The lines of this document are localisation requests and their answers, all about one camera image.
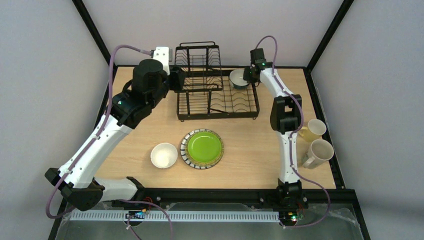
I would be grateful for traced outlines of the teal patterned white bowl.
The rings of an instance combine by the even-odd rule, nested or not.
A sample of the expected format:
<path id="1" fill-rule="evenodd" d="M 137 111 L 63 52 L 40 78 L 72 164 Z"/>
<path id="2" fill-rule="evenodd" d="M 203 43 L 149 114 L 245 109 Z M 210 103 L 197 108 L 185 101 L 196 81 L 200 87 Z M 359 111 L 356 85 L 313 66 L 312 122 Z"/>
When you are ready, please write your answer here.
<path id="1" fill-rule="evenodd" d="M 230 72 L 229 85 L 236 90 L 245 90 L 249 86 L 249 83 L 244 80 L 244 69 L 235 69 Z"/>

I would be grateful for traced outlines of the plain white bowl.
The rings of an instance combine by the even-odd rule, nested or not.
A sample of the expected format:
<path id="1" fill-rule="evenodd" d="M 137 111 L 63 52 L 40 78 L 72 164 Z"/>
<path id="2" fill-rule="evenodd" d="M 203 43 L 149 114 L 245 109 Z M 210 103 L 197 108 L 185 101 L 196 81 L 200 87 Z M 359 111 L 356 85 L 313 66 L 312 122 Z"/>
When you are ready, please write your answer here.
<path id="1" fill-rule="evenodd" d="M 178 156 L 177 148 L 173 144 L 163 142 L 152 149 L 150 161 L 159 169 L 167 169 L 176 163 Z"/>

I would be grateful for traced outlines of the yellow mug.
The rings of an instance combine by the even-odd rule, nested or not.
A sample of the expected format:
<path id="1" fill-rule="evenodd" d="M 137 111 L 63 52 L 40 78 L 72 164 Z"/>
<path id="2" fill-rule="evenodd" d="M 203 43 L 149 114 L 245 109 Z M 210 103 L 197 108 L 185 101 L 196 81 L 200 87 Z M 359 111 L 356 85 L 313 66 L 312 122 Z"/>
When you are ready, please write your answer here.
<path id="1" fill-rule="evenodd" d="M 313 142 L 322 137 L 327 132 L 327 125 L 319 119 L 311 119 L 303 126 L 298 135 L 306 142 Z"/>

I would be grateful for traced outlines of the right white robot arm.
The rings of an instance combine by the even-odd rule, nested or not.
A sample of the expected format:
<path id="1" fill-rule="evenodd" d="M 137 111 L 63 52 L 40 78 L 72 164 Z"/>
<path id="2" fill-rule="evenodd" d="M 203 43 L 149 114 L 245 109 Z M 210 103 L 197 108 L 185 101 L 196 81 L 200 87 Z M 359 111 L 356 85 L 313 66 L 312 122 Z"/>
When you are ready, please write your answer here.
<path id="1" fill-rule="evenodd" d="M 303 198 L 302 183 L 296 174 L 297 131 L 303 123 L 302 97 L 287 88 L 262 48 L 250 51 L 250 67 L 244 69 L 243 79 L 252 84 L 262 83 L 273 96 L 269 121 L 278 139 L 280 165 L 276 199 L 282 208 L 295 209 Z"/>

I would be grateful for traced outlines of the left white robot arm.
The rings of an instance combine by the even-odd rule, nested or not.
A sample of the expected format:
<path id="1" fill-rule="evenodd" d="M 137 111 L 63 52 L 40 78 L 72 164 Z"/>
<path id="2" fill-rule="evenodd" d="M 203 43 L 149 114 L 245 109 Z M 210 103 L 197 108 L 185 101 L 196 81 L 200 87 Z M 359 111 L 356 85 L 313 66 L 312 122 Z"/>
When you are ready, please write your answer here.
<path id="1" fill-rule="evenodd" d="M 166 71 L 158 60 L 142 60 L 122 92 L 112 98 L 110 112 L 102 116 L 93 134 L 66 164 L 49 168 L 46 179 L 80 211 L 90 210 L 99 202 L 133 199 L 143 187 L 135 178 L 102 179 L 95 174 L 118 143 L 152 113 L 169 91 L 182 90 L 185 77 L 178 66 Z"/>

